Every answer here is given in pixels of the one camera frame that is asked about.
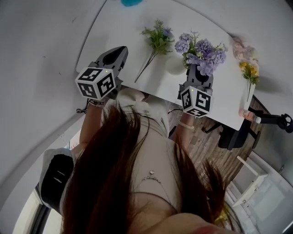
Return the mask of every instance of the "purple flower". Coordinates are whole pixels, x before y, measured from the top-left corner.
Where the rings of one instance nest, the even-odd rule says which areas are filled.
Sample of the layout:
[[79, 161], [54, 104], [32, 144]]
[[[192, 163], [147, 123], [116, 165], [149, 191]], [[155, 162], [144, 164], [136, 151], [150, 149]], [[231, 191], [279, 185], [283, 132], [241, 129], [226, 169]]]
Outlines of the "purple flower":
[[177, 41], [175, 43], [175, 50], [178, 53], [186, 53], [189, 50], [189, 43], [186, 41]]
[[164, 28], [163, 35], [166, 37], [169, 37], [169, 38], [173, 38], [174, 35], [171, 31], [173, 31], [173, 30], [170, 27]]
[[197, 69], [201, 72], [201, 75], [211, 76], [213, 73], [211, 63], [209, 63], [208, 61], [202, 60], [200, 65], [197, 66]]
[[187, 57], [186, 62], [188, 64], [197, 64], [197, 65], [199, 65], [201, 63], [201, 60], [197, 56], [195, 56], [194, 54], [188, 53], [186, 55], [186, 57]]
[[192, 39], [193, 39], [193, 37], [190, 34], [188, 34], [188, 33], [183, 33], [179, 37], [179, 40], [180, 41], [186, 41], [188, 43], [190, 43], [192, 41]]
[[201, 53], [203, 59], [206, 59], [207, 55], [214, 50], [214, 47], [207, 39], [198, 41], [195, 47], [196, 52]]
[[215, 52], [211, 52], [207, 55], [207, 60], [211, 63], [215, 70], [219, 64], [222, 64], [226, 60], [226, 54], [224, 50], [217, 49]]

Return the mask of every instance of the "pink bottle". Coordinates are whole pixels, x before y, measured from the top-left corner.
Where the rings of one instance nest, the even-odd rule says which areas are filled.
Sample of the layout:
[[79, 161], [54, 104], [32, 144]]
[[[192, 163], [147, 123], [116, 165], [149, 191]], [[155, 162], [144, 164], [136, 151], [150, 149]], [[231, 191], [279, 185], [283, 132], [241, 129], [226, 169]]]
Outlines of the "pink bottle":
[[256, 122], [256, 123], [260, 123], [261, 122], [261, 118], [257, 117], [253, 112], [250, 112], [248, 110], [245, 109], [240, 109], [239, 110], [239, 115], [242, 116], [244, 119], [247, 119], [251, 122]]

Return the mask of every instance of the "woman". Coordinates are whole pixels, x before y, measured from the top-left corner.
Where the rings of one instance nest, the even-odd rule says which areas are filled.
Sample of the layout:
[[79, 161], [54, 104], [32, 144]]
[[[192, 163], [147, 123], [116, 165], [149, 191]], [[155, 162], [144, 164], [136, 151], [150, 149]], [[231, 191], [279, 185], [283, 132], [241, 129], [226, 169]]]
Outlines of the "woman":
[[130, 88], [118, 100], [102, 126], [106, 101], [91, 100], [80, 144], [44, 154], [41, 197], [63, 215], [62, 233], [234, 233], [220, 228], [238, 224], [219, 218], [227, 211], [220, 173], [207, 162], [197, 172], [186, 153], [194, 118], [183, 114], [168, 139], [164, 100]]

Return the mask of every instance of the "white table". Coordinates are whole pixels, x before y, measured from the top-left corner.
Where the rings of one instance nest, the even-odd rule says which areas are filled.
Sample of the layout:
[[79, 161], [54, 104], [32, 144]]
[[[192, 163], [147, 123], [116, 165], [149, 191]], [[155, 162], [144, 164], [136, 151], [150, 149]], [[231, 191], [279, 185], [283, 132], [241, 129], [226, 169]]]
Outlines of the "white table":
[[124, 81], [122, 84], [181, 105], [177, 95], [179, 84], [186, 81], [186, 75], [172, 75], [165, 69], [169, 56], [180, 56], [176, 52], [157, 56], [134, 83], [152, 51], [140, 33], [144, 27], [152, 28], [157, 18], [173, 29], [175, 40], [183, 32], [193, 30], [201, 34], [200, 39], [207, 38], [214, 46], [223, 42], [228, 47], [225, 63], [219, 65], [213, 74], [213, 102], [208, 117], [239, 130], [243, 118], [238, 116], [238, 111], [240, 108], [248, 109], [254, 87], [247, 102], [247, 81], [242, 77], [239, 63], [233, 56], [231, 37], [204, 16], [172, 0], [146, 0], [128, 8], [120, 1], [108, 0], [86, 39], [77, 72], [105, 51], [127, 46], [128, 59], [119, 75]]

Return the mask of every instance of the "white vase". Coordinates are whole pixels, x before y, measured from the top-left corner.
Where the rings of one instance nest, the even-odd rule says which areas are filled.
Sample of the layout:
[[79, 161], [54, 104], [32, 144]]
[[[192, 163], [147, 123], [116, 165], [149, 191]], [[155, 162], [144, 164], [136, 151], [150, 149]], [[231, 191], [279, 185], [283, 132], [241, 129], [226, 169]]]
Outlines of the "white vase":
[[180, 75], [186, 72], [182, 56], [170, 56], [166, 61], [165, 67], [166, 70], [172, 75]]

